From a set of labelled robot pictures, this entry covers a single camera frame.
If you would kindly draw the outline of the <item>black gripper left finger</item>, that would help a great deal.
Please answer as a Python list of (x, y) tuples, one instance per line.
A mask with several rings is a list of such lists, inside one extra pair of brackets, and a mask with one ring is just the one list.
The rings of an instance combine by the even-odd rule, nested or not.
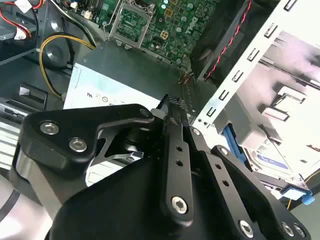
[[(18, 139), (18, 173), (32, 186), (53, 223), (64, 204), (89, 188), (85, 174), (102, 153), (120, 152), (134, 146), (149, 153), (169, 134), (169, 99), (164, 118), (139, 104), (99, 106), (35, 112), (22, 122)], [(98, 142), (105, 139), (102, 153)]]

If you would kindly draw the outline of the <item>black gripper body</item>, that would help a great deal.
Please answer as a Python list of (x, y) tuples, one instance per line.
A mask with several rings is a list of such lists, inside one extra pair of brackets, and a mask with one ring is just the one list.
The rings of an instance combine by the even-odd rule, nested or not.
[(52, 240), (234, 240), (234, 185), (193, 128), (167, 133), (139, 160), (77, 193)]

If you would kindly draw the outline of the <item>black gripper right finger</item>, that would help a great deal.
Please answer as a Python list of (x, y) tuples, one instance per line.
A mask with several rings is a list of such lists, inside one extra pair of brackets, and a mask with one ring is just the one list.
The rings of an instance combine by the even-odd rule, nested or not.
[(169, 98), (169, 216), (218, 240), (309, 240), (303, 224), (222, 145), (209, 148)]

